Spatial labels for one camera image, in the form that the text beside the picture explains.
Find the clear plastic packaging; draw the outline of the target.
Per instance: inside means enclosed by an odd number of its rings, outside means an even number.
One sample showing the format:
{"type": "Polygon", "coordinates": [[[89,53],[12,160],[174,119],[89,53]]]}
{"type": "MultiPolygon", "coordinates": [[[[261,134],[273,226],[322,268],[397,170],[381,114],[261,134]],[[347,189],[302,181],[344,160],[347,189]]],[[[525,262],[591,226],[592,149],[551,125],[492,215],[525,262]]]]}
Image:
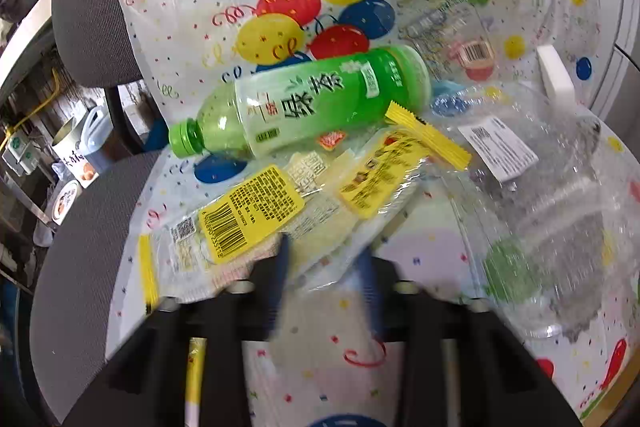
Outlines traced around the clear plastic packaging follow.
{"type": "Polygon", "coordinates": [[[470,153],[440,165],[478,283],[525,337],[576,339],[639,269],[639,170],[585,109],[517,83],[439,95],[427,118],[470,153]]]}

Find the green tea bottle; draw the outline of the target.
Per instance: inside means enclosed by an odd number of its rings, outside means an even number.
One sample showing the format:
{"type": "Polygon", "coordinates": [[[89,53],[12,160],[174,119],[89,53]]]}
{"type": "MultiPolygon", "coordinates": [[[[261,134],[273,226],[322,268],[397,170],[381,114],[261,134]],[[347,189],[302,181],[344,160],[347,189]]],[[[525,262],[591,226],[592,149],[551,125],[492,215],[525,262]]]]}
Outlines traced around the green tea bottle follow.
{"type": "Polygon", "coordinates": [[[390,103],[419,112],[432,97],[430,74],[410,46],[303,62],[220,86],[194,118],[169,128],[180,158],[208,153],[264,157],[331,132],[374,126],[390,103]]]}

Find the white foam sponge block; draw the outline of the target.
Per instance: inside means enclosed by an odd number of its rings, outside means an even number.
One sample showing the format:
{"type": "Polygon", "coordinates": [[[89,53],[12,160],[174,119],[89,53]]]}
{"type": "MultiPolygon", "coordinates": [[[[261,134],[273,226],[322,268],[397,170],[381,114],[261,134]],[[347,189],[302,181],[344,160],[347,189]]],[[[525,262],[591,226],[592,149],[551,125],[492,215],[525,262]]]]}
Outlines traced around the white foam sponge block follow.
{"type": "Polygon", "coordinates": [[[573,109],[576,105],[575,87],[560,54],[552,44],[538,46],[536,53],[548,99],[555,107],[573,109]]]}

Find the white kitchen counter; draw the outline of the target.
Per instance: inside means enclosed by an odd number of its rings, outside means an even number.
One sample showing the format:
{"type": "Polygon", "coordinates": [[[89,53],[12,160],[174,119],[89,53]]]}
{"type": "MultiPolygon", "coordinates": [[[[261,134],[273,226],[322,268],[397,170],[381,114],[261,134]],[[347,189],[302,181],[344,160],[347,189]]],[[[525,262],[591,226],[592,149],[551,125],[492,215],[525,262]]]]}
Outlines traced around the white kitchen counter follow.
{"type": "Polygon", "coordinates": [[[1,103],[54,43],[52,0],[38,0],[22,19],[1,55],[1,103]]]}

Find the grey office chair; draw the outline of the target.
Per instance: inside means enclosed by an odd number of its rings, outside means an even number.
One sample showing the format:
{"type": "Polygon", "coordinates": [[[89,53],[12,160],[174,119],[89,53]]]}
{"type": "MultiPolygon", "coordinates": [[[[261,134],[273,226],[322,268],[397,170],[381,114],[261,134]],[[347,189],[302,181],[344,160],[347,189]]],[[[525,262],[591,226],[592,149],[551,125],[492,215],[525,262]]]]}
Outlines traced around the grey office chair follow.
{"type": "MultiPolygon", "coordinates": [[[[119,0],[52,0],[52,27],[62,63],[79,86],[103,88],[113,102],[117,87],[140,79],[119,0]]],[[[32,367],[58,424],[104,363],[130,218],[157,158],[131,139],[122,115],[98,124],[88,113],[54,141],[65,159],[77,153],[94,172],[55,232],[32,300],[32,367]]]]}

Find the balloon print plastic cover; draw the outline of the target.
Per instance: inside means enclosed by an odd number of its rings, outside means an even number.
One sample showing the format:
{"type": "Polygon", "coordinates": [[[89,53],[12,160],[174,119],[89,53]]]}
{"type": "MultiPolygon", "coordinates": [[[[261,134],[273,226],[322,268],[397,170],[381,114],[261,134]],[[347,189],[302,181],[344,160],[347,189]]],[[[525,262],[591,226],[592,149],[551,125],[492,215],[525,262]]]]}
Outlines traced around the balloon print plastic cover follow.
{"type": "Polygon", "coordinates": [[[119,0],[169,129],[125,251],[186,426],[579,426],[639,347],[600,0],[119,0]]]}

